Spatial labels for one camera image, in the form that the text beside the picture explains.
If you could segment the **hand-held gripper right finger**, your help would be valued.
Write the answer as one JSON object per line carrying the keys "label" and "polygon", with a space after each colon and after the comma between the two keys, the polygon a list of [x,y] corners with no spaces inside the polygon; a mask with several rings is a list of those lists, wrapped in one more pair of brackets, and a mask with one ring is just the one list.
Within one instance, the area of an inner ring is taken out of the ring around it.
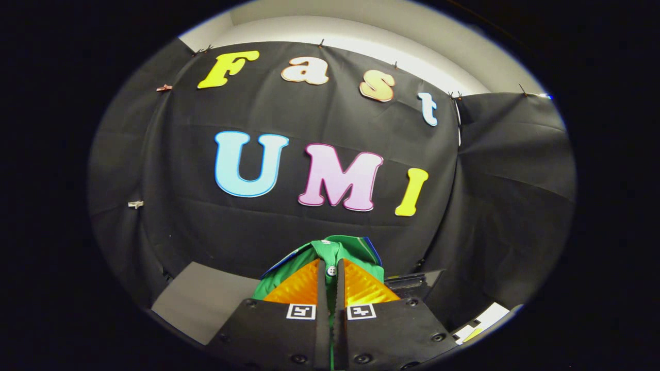
{"label": "hand-held gripper right finger", "polygon": [[419,297],[400,297],[349,259],[338,263],[334,367],[418,370],[457,343]]}

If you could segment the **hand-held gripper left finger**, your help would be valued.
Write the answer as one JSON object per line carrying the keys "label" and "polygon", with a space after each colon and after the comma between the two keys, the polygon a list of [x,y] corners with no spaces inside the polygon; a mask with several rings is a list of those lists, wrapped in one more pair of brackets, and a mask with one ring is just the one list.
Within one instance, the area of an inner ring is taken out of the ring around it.
{"label": "hand-held gripper left finger", "polygon": [[315,259],[271,293],[243,300],[206,350],[231,370],[328,370],[325,263]]}

